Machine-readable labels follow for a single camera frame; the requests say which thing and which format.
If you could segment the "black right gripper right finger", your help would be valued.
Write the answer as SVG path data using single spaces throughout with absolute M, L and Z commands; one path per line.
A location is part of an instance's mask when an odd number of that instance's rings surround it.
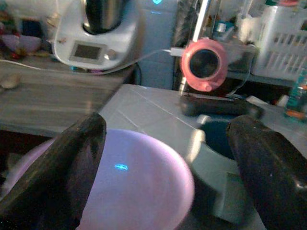
M 307 228 L 307 160 L 281 133 L 249 115 L 226 128 L 244 187 L 268 230 Z

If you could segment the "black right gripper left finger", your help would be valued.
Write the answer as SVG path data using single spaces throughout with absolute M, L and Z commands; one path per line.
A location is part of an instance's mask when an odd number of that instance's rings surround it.
M 106 121 L 96 112 L 64 130 L 1 200 L 1 229 L 76 229 L 105 140 Z

